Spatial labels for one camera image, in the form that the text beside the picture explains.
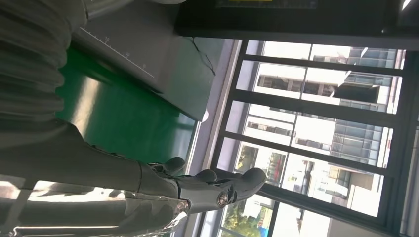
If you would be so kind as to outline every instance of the metal surface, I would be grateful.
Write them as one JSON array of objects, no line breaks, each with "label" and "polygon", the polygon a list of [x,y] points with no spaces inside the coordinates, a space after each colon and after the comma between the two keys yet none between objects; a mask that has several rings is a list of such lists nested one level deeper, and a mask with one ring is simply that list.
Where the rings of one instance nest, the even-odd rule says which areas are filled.
[{"label": "metal surface", "polygon": [[0,197],[1,212],[22,208],[14,212],[18,218],[8,218],[14,220],[10,236],[153,236],[173,231],[188,215],[188,204],[176,198],[101,187],[38,181],[22,192],[28,195],[21,203]]},{"label": "metal surface", "polygon": [[322,68],[330,70],[341,70],[341,71],[354,71],[360,73],[370,73],[370,74],[382,74],[401,77],[403,75],[403,70],[393,69],[393,68],[377,68],[377,67],[368,67],[352,64],[342,64],[342,63],[327,63],[327,62],[316,62],[308,61],[302,59],[293,59],[293,58],[276,58],[276,57],[267,57],[261,55],[245,55],[244,60],[264,62],[264,63],[274,63],[282,65],[293,65],[309,68]]},{"label": "metal surface", "polygon": [[116,11],[134,0],[83,0],[86,5],[88,20]]},{"label": "metal surface", "polygon": [[273,108],[280,107],[282,109],[311,115],[320,115],[328,118],[360,122],[381,127],[393,128],[395,126],[396,116],[394,114],[360,110],[352,107],[323,104],[245,90],[232,90],[230,93],[232,94],[232,99],[234,101],[265,105]]},{"label": "metal surface", "polygon": [[298,154],[304,157],[311,157],[314,159],[323,160],[323,161],[330,162],[333,164],[342,165],[344,167],[354,168],[356,170],[364,170],[370,173],[388,175],[390,177],[393,175],[392,173],[389,172],[388,169],[380,168],[377,166],[359,163],[359,162],[348,160],[348,159],[337,158],[330,155],[320,154],[317,152],[312,152],[312,151],[308,151],[308,150],[304,150],[304,149],[300,149],[300,148],[296,148],[292,146],[282,145],[279,143],[261,140],[261,139],[257,139],[253,137],[248,137],[242,134],[224,131],[224,132],[220,132],[220,135],[223,137],[235,139],[238,141],[249,142],[256,145],[269,147],[275,150],[281,150],[287,153],[294,153],[294,154]]}]

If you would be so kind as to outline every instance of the robotic arm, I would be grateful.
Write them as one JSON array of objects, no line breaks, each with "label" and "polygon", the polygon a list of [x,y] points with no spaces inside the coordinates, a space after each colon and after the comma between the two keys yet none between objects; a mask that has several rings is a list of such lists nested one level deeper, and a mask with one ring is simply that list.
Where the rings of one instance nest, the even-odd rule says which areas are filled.
[{"label": "robotic arm", "polygon": [[2,237],[167,233],[190,213],[249,198],[265,181],[260,169],[222,180],[210,170],[175,177],[178,158],[146,165],[109,154],[55,118],[71,32],[109,9],[82,0],[0,0]]}]

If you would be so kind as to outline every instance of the wall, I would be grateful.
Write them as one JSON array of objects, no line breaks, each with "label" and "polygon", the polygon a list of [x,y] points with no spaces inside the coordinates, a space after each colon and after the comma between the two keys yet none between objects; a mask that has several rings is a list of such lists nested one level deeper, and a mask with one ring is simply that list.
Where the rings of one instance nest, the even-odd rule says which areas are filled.
[{"label": "wall", "polygon": [[382,237],[382,235],[361,229],[345,222],[330,220],[328,237]]}]

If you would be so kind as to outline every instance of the window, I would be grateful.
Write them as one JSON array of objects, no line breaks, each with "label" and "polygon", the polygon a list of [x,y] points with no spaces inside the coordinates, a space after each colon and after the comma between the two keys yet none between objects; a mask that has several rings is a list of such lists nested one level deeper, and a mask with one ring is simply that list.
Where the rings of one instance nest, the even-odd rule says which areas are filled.
[{"label": "window", "polygon": [[273,201],[259,195],[227,206],[219,236],[265,236],[269,230],[272,209]]},{"label": "window", "polygon": [[297,114],[297,112],[291,111],[291,110],[284,110],[284,109],[278,109],[278,108],[273,108],[273,107],[270,107],[269,109],[272,110],[272,111],[283,112],[283,113],[288,113],[288,114],[292,114],[292,115]]},{"label": "window", "polygon": [[243,146],[237,161],[236,169],[241,172],[246,172],[253,168],[256,163],[258,151],[258,148]]},{"label": "window", "polygon": [[308,146],[308,147],[314,147],[314,148],[322,149],[322,150],[325,150],[325,151],[330,150],[330,145],[319,143],[319,142],[314,142],[314,141],[310,141],[310,140],[297,138],[295,140],[295,143],[300,144],[300,145],[305,145],[305,146]]},{"label": "window", "polygon": [[[405,52],[399,49],[256,43],[259,51],[241,51],[212,168],[233,172],[224,164],[237,163],[242,146],[258,149],[254,167],[267,174],[258,195],[299,205],[280,203],[279,210],[275,203],[271,236],[299,236],[307,226],[327,236],[330,219],[320,228],[321,217],[309,217],[307,208],[383,232],[400,226],[403,197],[394,194],[404,192],[397,182],[408,173],[409,149],[403,148],[412,137],[403,126],[417,122],[419,106],[398,101],[419,93],[414,61],[402,69]],[[398,216],[386,219],[391,213]],[[295,232],[286,232],[289,226]]]},{"label": "window", "polygon": [[254,122],[248,122],[248,127],[258,129],[258,130],[262,130],[262,131],[272,132],[272,133],[276,133],[276,134],[281,134],[281,135],[285,135],[285,136],[291,136],[291,133],[292,133],[292,131],[282,129],[280,127],[271,127],[271,126],[266,126],[266,125],[262,125],[262,124],[257,124],[257,123],[254,123]]},{"label": "window", "polygon": [[272,153],[269,161],[269,167],[266,172],[268,184],[278,186],[280,184],[282,170],[284,169],[285,155]]},{"label": "window", "polygon": [[302,81],[261,75],[258,86],[300,92]]}]

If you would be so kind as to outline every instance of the black cable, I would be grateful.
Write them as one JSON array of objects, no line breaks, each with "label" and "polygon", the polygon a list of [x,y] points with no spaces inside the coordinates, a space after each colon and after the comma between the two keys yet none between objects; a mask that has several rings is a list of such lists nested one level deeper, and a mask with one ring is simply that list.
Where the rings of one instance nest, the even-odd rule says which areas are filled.
[{"label": "black cable", "polygon": [[208,58],[208,56],[207,56],[204,52],[202,52],[202,51],[200,51],[200,50],[199,50],[198,46],[197,46],[197,45],[196,45],[196,43],[195,43],[195,37],[192,37],[192,43],[194,44],[194,47],[196,48],[197,52],[198,52],[200,55],[204,55],[204,56],[205,56],[205,58],[208,60],[209,64],[211,65],[211,66],[208,66],[207,64],[205,64],[205,66],[207,66],[209,69],[211,69],[212,74],[214,74],[214,76],[216,76],[215,71],[214,71],[214,65],[212,64],[212,62],[211,62],[211,60]]}]

